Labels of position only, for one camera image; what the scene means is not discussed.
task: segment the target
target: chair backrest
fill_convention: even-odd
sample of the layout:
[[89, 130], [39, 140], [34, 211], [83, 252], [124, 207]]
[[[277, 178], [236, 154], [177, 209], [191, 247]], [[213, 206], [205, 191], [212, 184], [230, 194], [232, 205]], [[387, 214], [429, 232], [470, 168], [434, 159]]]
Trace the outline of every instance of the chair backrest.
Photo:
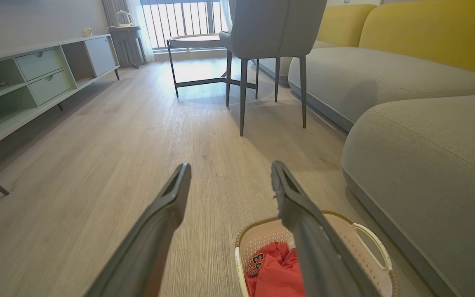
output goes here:
[[241, 59], [306, 55], [325, 7], [326, 0], [236, 0], [233, 53]]

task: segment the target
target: small cup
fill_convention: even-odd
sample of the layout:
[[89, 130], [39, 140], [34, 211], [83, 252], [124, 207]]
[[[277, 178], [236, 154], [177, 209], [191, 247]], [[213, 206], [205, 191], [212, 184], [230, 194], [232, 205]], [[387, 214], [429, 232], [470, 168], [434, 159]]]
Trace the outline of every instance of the small cup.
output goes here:
[[82, 28], [82, 36], [83, 37], [93, 36], [93, 33], [91, 32], [91, 28]]

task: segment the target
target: yellow backrest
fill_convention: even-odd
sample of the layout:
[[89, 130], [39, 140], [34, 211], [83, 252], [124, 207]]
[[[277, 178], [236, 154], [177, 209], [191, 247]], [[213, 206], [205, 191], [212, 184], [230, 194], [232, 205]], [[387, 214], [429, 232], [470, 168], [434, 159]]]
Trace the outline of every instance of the yellow backrest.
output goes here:
[[368, 15], [359, 47], [475, 72], [475, 0], [381, 5]]
[[316, 39], [341, 47], [358, 47], [364, 21], [376, 7], [371, 4], [326, 7]]

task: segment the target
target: laundry basket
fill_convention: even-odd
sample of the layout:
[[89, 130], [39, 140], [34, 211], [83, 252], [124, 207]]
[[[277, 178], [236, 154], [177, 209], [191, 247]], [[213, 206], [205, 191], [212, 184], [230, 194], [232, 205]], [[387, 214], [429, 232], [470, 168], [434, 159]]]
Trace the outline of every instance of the laundry basket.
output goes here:
[[[368, 228], [351, 222], [347, 218], [334, 212], [324, 212], [324, 217], [335, 229], [343, 243], [358, 261], [366, 275], [373, 282], [383, 297], [399, 297], [399, 282], [392, 270], [392, 262], [386, 248], [373, 232]], [[377, 246], [384, 263], [380, 263], [359, 235], [367, 235]], [[271, 218], [251, 224], [238, 235], [235, 244], [235, 261], [239, 283], [243, 297], [249, 297], [243, 267], [247, 265], [250, 257], [260, 248], [272, 241], [287, 242], [289, 248], [294, 248], [292, 233], [283, 226], [280, 219]]]

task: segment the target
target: laminate flooring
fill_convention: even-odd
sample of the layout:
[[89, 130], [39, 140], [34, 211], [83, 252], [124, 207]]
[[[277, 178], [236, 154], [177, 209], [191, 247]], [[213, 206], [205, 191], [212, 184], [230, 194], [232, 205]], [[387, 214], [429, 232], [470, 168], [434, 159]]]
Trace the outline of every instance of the laminate flooring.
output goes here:
[[[225, 59], [175, 62], [177, 80], [221, 75]], [[239, 79], [239, 61], [233, 78]], [[260, 71], [247, 91], [239, 136], [239, 87], [179, 88], [169, 63], [108, 75], [0, 142], [0, 296], [79, 297], [175, 167], [192, 164], [183, 223], [175, 232], [160, 295], [238, 297], [234, 241], [247, 224], [277, 215], [270, 184], [282, 160], [322, 210], [366, 224], [383, 240], [402, 295], [432, 293], [346, 187], [345, 133]], [[249, 64], [249, 82], [256, 66]]]

